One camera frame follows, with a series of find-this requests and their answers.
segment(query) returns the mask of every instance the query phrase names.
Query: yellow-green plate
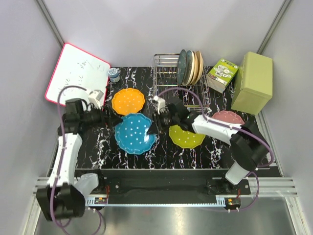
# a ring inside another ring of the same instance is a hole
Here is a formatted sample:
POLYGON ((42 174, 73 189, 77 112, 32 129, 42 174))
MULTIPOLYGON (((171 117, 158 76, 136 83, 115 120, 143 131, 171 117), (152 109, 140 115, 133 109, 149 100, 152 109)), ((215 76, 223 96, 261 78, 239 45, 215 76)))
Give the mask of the yellow-green plate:
POLYGON ((178 125, 170 127, 169 135, 174 144, 181 148, 195 148, 202 144, 205 138, 202 134, 183 131, 178 125))

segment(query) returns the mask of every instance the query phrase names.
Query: red border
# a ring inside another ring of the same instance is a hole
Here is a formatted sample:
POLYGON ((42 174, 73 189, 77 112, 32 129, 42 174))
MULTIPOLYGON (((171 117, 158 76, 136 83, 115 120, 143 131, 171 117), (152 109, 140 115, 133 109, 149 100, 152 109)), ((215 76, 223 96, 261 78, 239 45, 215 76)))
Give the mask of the red border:
MULTIPOLYGON (((48 93, 48 90, 49 90, 49 87, 50 87, 51 81, 52 81, 53 76, 54 76, 54 73, 55 73, 55 71, 56 71, 56 69, 57 69, 57 67, 58 67, 58 64, 59 64, 60 58, 61 58, 61 56, 62 56, 62 53, 63 53, 64 47, 65 47, 65 45, 66 45, 66 44, 69 44, 69 45, 71 45, 71 46, 73 46, 73 47, 75 47, 75 48, 77 48, 77 49, 79 49, 79 50, 81 50, 81 51, 83 51, 83 52, 85 52, 85 53, 87 53, 87 54, 89 54, 89 55, 91 55, 91 56, 93 56, 93 57, 95 57, 95 58, 99 59, 99 60, 102 60, 103 62, 105 62, 105 63, 107 63, 107 64, 109 65, 109 69, 111 68, 111 65, 110 65, 107 61, 105 61, 105 60, 103 60, 103 59, 99 58, 98 56, 95 56, 95 55, 93 55, 93 54, 89 53, 88 51, 85 51, 85 50, 83 50, 83 49, 80 49, 79 47, 77 47, 77 46, 75 46, 75 45, 73 45, 73 44, 71 44, 71 43, 64 43, 63 48, 62 48, 61 53, 60 53, 60 56, 59 56, 59 59, 58 59, 58 62, 57 62, 57 64, 56 64, 56 66, 55 66, 55 68, 54 68, 54 71, 53 71, 53 74, 52 74, 52 76, 51 76, 51 79, 50 79, 50 82, 49 82, 48 88, 47 88, 47 90, 46 90, 46 92, 45 92, 45 99, 46 99, 46 100, 48 100, 48 101, 50 101, 50 102, 52 102, 52 103, 55 103, 55 104, 56 104, 57 102, 55 102, 55 101, 50 100, 50 99, 48 99, 48 98, 47 98, 47 93, 48 93)), ((106 102, 107 90, 108 90, 108 89, 106 88, 106 91, 105 91, 105 93, 104 93, 103 105, 104 105, 104 103, 106 102)))

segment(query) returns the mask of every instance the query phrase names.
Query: plate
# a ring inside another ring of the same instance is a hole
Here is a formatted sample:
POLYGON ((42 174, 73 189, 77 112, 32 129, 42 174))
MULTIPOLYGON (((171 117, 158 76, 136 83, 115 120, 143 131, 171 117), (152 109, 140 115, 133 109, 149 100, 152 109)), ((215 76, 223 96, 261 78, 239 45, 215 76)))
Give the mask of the plate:
POLYGON ((152 121, 143 114, 129 114, 115 127, 118 146, 129 154, 143 154, 156 141, 155 135, 147 135, 152 121))
POLYGON ((112 108, 121 115, 138 113, 145 103, 145 97, 137 89, 127 88, 116 93, 112 99, 112 108))
POLYGON ((173 143, 181 148, 195 148, 202 144, 205 138, 202 134, 183 131, 178 125, 170 127, 169 135, 173 143))
POLYGON ((238 114, 235 114, 232 111, 222 110, 213 115, 214 119, 219 121, 224 121, 232 124, 244 124, 245 122, 238 114))
POLYGON ((183 86, 186 86, 187 84, 189 84, 194 75, 195 55, 190 50, 187 51, 186 53, 186 62, 187 62, 186 72, 185 72, 184 79, 182 81, 183 86))
POLYGON ((195 68, 194 68, 194 74, 193 74, 193 76, 192 76, 192 79, 191 79, 191 81, 190 81, 190 83, 189 83, 188 85, 192 85, 193 82, 195 82, 195 81, 197 80, 197 78, 198 78, 198 72, 199 72, 199 62, 198 62, 198 59, 197 59, 197 57, 196 57, 196 53, 195 53, 194 51, 193 51, 192 53, 193 53, 194 56, 195 56, 195 68))
POLYGON ((181 85, 186 72, 186 51, 181 50, 177 63, 177 85, 181 85))
POLYGON ((199 62, 199 67, 198 67, 198 72, 197 72, 197 79, 192 83, 192 85, 195 85, 200 80, 202 76, 202 72, 203 72, 203 58, 199 50, 196 51, 196 57, 199 62))

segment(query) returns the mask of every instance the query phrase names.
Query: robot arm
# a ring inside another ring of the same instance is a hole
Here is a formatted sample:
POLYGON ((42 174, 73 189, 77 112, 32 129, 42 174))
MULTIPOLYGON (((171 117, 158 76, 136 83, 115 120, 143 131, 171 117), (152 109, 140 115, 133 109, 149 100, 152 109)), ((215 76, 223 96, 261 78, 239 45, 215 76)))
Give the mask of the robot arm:
POLYGON ((233 127, 244 129, 265 141, 255 123, 231 124, 210 117, 206 117, 206 120, 202 115, 188 111, 177 97, 172 98, 167 104, 164 99, 157 96, 154 101, 157 112, 153 114, 153 123, 148 134, 164 133, 171 125, 179 125, 185 131, 205 134, 231 145, 235 163, 225 176, 230 187, 237 185, 250 171, 254 171, 268 153, 266 147, 257 140, 232 129, 233 127))
POLYGON ((83 216, 85 199, 98 187, 99 178, 97 174, 89 173, 82 175, 80 180, 74 183, 75 166, 78 151, 83 141, 82 136, 88 129, 94 126, 113 127, 122 122, 122 119, 114 113, 111 107, 101 107, 99 99, 103 95, 102 92, 87 92, 89 94, 89 101, 93 104, 89 111, 83 109, 81 99, 66 101, 66 113, 63 115, 66 147, 64 149, 63 159, 60 162, 61 152, 63 150, 63 136, 59 127, 59 145, 52 174, 46 187, 37 190, 36 198, 46 220, 52 220, 49 202, 58 168, 61 169, 54 193, 55 218, 60 220, 83 216))

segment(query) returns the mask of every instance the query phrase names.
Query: white wall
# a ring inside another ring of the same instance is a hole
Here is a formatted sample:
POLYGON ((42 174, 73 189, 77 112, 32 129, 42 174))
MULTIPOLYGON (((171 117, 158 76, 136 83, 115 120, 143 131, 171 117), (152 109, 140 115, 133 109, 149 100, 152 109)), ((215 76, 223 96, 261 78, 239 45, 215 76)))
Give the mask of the white wall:
POLYGON ((44 94, 61 48, 34 0, 1 1, 0 22, 0 234, 18 235, 56 143, 44 94))
POLYGON ((264 55, 273 58, 273 99, 264 112, 286 176, 313 232, 313 1, 295 0, 264 55))
POLYGON ((201 50, 205 65, 257 51, 283 0, 45 0, 66 42, 113 66, 201 50))

